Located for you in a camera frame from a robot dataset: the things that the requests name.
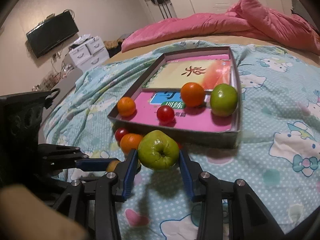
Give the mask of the red tomato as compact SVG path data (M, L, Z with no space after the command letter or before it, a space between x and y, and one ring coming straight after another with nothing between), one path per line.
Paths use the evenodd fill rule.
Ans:
M161 106L157 109L157 118L163 124L170 123L175 118L174 110L169 106Z
M120 142L121 139L123 138L123 136L129 134L129 131L125 128L118 128L116 131L115 131L115 139L117 142Z

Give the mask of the large orange tangerine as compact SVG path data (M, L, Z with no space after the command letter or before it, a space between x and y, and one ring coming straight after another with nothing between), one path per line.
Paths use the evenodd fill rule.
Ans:
M137 150L142 139L143 136L140 134L129 133L124 135L120 141L122 152L128 155L132 149Z

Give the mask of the lumpy green apple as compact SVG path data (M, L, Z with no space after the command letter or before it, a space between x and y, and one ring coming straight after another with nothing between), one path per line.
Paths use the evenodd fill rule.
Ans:
M171 169L176 165L180 156L177 142L159 130L154 130L144 136L137 152L141 164L154 171Z

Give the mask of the round green apple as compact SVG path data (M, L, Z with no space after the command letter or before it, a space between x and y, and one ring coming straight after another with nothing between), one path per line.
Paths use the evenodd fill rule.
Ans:
M210 95L210 107L216 116L227 117L234 113L238 104L236 89L228 84L217 85Z

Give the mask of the small yellow-brown fruit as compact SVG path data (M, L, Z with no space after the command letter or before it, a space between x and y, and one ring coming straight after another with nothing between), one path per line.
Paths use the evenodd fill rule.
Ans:
M116 169L116 166L117 166L119 163L121 163L121 161L119 161L119 160L113 160L113 161L111 161L111 162L108 164L107 168L106 168L106 172L114 172L115 169Z

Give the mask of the left orange in tray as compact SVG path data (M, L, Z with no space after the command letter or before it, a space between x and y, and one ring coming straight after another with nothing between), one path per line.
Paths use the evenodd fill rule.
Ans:
M136 111L136 104L130 97L122 97L117 103L117 109L122 117L129 117Z

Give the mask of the orange in tray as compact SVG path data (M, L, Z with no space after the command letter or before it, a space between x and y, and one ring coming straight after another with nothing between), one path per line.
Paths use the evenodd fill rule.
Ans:
M198 107L204 103L205 91L194 82L184 84L180 91L181 99L187 107Z
M130 97L122 97L117 103L117 109L122 117L129 117L136 111L136 104Z

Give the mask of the teal Hello Kitty blanket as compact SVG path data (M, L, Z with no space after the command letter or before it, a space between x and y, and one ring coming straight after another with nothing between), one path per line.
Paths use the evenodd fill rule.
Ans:
M45 141L78 146L92 158L123 159L107 117L117 101L162 54L211 46L176 42L85 72L44 124ZM319 207L319 68L279 47L233 44L231 51L242 86L241 144L183 147L217 178L247 181L289 233ZM142 168L132 196L117 205L123 239L195 239L200 212L177 168Z

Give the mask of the pink workbook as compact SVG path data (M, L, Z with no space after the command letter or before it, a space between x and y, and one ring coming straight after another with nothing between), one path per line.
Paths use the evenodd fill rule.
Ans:
M207 56L184 57L182 59L165 60L160 63L187 60L230 60L228 54L217 54ZM204 105L199 107L186 107L180 96L180 90L146 90L135 98L136 112L128 120L138 124L159 126L161 123L157 118L157 109L161 106L169 106L175 112L175 118L168 125L176 129L185 129L200 132L224 132L232 129L232 116L218 117L212 114L210 107L210 94L212 90L205 90Z

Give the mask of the yellow orange book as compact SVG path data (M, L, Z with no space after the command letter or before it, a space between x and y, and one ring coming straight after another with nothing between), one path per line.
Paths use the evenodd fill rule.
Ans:
M230 84L231 62L229 60L187 60L163 64L142 85L143 89L164 91L180 90L186 83L201 85L212 90L221 83Z

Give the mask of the yellow-brown plush toy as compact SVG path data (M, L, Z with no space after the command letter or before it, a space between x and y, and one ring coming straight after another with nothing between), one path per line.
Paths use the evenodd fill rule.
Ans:
M117 48L119 48L121 50L121 45L122 45L123 41L124 41L123 39L104 41L104 45L107 50L117 49Z

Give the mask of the right orange in tray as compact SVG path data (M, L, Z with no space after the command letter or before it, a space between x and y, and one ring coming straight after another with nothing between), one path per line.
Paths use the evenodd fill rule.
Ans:
M205 91L194 82L184 84L180 91L181 99L187 107L198 107L204 103Z

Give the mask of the grey cardboard tray box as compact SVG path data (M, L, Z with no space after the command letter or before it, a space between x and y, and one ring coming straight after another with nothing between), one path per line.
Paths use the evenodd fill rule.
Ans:
M159 129L179 142L236 148L241 84L231 49L163 53L129 87L108 118L135 133Z

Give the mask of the beige bed sheet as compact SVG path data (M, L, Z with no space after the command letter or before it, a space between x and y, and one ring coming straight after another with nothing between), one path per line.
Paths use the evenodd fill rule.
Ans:
M152 44L149 46L139 47L133 50L126 51L124 53L119 52L118 54L114 55L112 58L107 59L104 64L114 63L117 61L123 61L135 56L140 56L146 54L150 51L153 51L159 47L163 47L169 44L173 44L176 42L182 42L186 40L203 40L211 43L218 43L218 44L240 44L240 45L249 45L249 44L256 44L261 46L277 46L283 47L288 51L289 54L299 58L300 60L306 62L307 64L311 64L315 67L319 68L319 56L309 51L303 51L298 49L293 49L290 47L283 46L277 42L267 42L262 40L257 40L255 38L243 37L243 36L226 36L226 35L213 35L213 36L198 36L198 37L190 37L190 38L181 38L175 39L165 42L160 42L156 44Z

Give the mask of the black wall television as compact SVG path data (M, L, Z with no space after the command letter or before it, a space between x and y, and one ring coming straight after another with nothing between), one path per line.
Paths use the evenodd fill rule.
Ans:
M26 33L26 37L36 58L39 58L65 40L75 35L79 29L69 11L65 11L43 21Z

